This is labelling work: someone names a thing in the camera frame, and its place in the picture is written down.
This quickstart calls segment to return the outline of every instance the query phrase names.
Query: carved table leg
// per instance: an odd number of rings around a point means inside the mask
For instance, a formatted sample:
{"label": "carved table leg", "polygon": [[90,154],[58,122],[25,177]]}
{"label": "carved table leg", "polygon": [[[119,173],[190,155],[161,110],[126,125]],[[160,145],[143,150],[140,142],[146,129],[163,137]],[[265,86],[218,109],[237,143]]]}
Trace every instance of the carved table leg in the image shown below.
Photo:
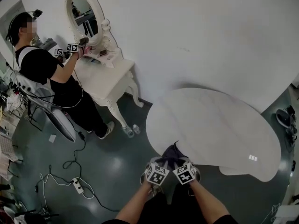
{"label": "carved table leg", "polygon": [[117,103],[112,101],[107,101],[107,107],[109,111],[112,113],[112,115],[121,123],[121,126],[123,128],[126,128],[128,125],[125,119],[123,118],[123,116],[121,115]]}
{"label": "carved table leg", "polygon": [[129,84],[129,87],[131,88],[131,91],[132,91],[132,94],[133,94],[133,99],[134,99],[134,102],[137,106],[139,107],[143,107],[144,103],[143,102],[140,102],[138,100],[138,87],[137,87],[137,84],[135,83],[135,81],[133,79],[131,79],[131,82]]}

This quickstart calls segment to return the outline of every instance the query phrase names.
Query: neck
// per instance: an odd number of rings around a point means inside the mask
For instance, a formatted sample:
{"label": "neck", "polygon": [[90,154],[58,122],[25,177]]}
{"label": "neck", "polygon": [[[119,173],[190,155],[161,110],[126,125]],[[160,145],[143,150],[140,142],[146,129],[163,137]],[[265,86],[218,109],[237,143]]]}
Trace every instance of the neck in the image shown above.
{"label": "neck", "polygon": [[15,45],[15,50],[18,50],[24,46],[30,46],[30,41],[20,39],[19,42]]}

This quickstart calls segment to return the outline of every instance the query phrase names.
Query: water bottle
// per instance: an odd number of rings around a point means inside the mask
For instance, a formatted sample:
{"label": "water bottle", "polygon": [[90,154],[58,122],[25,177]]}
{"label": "water bottle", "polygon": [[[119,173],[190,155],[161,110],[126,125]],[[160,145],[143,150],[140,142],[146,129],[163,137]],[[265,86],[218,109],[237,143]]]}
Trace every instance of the water bottle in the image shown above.
{"label": "water bottle", "polygon": [[122,128],[123,129],[123,131],[125,132],[125,134],[129,137],[129,138],[133,138],[134,137],[134,132],[133,132],[133,130],[129,127],[129,126],[127,126],[127,127],[123,127]]}
{"label": "water bottle", "polygon": [[136,134],[140,134],[140,128],[137,125],[133,125],[133,130]]}

